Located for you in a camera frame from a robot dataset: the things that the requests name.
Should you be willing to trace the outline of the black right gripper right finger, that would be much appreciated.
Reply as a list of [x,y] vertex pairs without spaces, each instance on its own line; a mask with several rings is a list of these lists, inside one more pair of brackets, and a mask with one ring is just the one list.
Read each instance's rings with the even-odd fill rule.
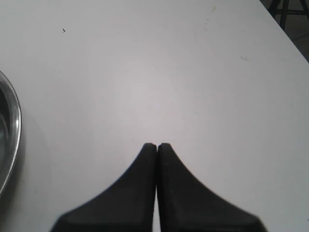
[[157,199],[163,232],[265,232],[261,220],[205,187],[168,143],[157,152]]

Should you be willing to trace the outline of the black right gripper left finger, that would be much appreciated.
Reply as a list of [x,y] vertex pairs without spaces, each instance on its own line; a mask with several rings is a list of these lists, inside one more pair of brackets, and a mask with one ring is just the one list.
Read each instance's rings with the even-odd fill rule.
[[100,195],[63,214],[54,232],[151,232],[157,148],[146,143],[123,175]]

